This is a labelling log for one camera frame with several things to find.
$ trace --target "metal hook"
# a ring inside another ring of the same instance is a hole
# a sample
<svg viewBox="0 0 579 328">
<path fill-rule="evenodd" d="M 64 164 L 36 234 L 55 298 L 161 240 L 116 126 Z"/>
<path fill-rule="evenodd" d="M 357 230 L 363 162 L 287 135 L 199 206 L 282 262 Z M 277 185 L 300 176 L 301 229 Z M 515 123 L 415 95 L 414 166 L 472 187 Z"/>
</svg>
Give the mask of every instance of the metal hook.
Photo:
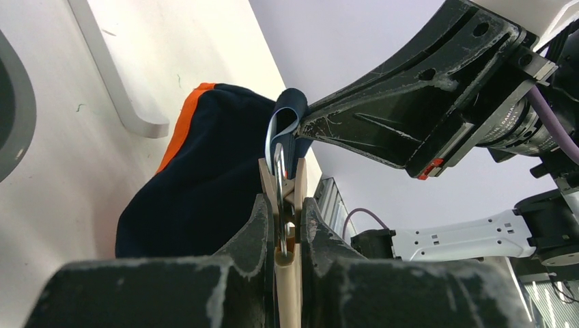
<svg viewBox="0 0 579 328">
<path fill-rule="evenodd" d="M 283 160 L 283 146 L 278 143 L 275 146 L 275 153 L 273 155 L 273 167 L 274 167 L 274 177 L 276 182 L 276 197 L 277 197 L 277 208 L 279 211 L 279 244 L 281 253 L 283 256 L 287 256 L 287 233 L 286 225 L 283 212 L 283 182 L 285 181 L 285 163 Z"/>
</svg>

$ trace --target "gray curved edge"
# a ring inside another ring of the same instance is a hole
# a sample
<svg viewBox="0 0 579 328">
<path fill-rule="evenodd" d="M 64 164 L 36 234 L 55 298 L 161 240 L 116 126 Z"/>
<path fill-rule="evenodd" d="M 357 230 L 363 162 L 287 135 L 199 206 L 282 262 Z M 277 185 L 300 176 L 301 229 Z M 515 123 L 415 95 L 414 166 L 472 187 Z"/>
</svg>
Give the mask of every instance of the gray curved edge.
<svg viewBox="0 0 579 328">
<path fill-rule="evenodd" d="M 0 31 L 0 182 L 20 163 L 34 135 L 36 100 L 24 65 Z"/>
<path fill-rule="evenodd" d="M 159 111 L 144 113 L 132 105 L 88 0 L 68 0 L 68 4 L 79 24 L 121 123 L 128 131 L 142 137 L 166 137 L 169 134 L 169 119 L 167 117 Z"/>
</svg>

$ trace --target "garment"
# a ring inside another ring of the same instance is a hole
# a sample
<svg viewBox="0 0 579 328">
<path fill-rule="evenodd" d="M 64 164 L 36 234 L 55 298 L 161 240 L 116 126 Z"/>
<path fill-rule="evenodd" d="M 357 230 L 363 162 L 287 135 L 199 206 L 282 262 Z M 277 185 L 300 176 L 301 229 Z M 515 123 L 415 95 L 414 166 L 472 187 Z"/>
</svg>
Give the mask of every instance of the garment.
<svg viewBox="0 0 579 328">
<path fill-rule="evenodd" d="M 262 192 L 257 160 L 274 108 L 243 87 L 203 83 L 194 90 L 157 173 L 119 218 L 116 256 L 203 256 L 223 246 Z"/>
</svg>

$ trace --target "orange stripe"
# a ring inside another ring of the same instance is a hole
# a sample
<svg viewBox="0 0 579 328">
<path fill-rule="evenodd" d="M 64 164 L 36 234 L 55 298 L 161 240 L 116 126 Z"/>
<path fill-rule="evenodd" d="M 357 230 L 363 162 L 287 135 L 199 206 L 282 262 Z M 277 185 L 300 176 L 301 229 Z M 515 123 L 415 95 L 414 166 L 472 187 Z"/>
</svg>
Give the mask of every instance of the orange stripe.
<svg viewBox="0 0 579 328">
<path fill-rule="evenodd" d="M 167 146 L 167 151 L 157 169 L 156 173 L 161 172 L 164 170 L 171 159 L 177 156 L 177 153 L 185 143 L 187 139 L 187 135 L 189 134 L 189 128 L 191 127 L 191 120 L 193 119 L 193 114 L 197 109 L 197 103 L 199 102 L 199 98 L 201 95 L 206 91 L 213 90 L 215 87 L 215 83 L 202 83 L 197 89 L 193 90 L 189 97 L 185 100 L 183 104 L 183 109 L 181 110 L 181 114 L 177 119 L 177 124 L 175 124 L 175 131 L 173 132 L 173 137 Z"/>
</svg>

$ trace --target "screw hole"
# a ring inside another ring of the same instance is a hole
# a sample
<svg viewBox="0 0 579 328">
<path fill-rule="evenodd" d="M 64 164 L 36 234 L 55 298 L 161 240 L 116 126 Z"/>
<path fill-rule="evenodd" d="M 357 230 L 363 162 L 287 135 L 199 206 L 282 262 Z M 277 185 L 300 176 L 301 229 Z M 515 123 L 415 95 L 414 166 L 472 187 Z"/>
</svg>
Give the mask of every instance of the screw hole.
<svg viewBox="0 0 579 328">
<path fill-rule="evenodd" d="M 434 70 L 434 68 L 429 68 L 429 69 L 425 70 L 424 72 L 420 73 L 418 75 L 418 78 L 420 81 L 431 81 L 434 78 L 435 74 L 436 74 L 436 70 Z"/>
<path fill-rule="evenodd" d="M 529 65 L 533 61 L 533 56 L 529 55 L 528 53 L 523 57 L 519 58 L 519 65 L 525 67 Z"/>
<path fill-rule="evenodd" d="M 479 36 L 484 36 L 485 33 L 488 31 L 488 23 L 480 23 L 475 27 L 475 30 L 472 31 L 472 34 L 478 38 Z"/>
</svg>

